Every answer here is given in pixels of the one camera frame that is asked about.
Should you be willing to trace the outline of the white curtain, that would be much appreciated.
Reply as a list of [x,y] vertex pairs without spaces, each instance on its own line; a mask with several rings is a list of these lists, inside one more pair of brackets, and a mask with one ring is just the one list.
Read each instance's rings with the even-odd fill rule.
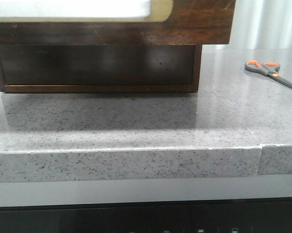
[[228,45],[215,49],[292,49],[292,0],[238,0]]

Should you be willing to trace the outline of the dark wooden drawer cabinet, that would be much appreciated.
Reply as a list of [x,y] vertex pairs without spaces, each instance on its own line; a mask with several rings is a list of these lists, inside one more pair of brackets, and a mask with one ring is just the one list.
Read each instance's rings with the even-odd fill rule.
[[193,76],[187,85],[24,85],[7,84],[0,58],[0,91],[5,93],[164,93],[196,92],[199,86],[201,45],[194,47]]

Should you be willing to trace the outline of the orange grey scissors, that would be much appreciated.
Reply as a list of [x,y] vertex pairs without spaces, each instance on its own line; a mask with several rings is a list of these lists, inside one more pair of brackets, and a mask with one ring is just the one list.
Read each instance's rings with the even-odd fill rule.
[[275,62],[264,62],[260,64],[257,60],[249,60],[244,64],[244,68],[247,71],[253,73],[259,73],[263,76],[269,77],[276,82],[292,89],[292,83],[282,78],[278,72],[280,70],[280,64]]

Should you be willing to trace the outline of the black appliance control panel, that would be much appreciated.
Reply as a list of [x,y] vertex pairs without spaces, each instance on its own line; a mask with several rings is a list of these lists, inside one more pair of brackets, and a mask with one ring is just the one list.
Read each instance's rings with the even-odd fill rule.
[[0,207],[0,233],[292,233],[292,198]]

